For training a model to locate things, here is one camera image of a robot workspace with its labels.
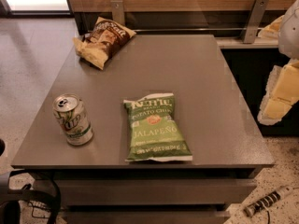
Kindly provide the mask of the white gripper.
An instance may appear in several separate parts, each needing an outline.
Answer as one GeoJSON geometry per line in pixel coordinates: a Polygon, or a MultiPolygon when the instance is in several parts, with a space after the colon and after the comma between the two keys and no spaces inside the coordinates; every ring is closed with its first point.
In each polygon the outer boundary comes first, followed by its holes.
{"type": "Polygon", "coordinates": [[[269,74],[258,121],[274,125],[299,101],[299,0],[259,33],[260,38],[277,38],[280,53],[291,58],[283,67],[275,65],[269,74]]]}

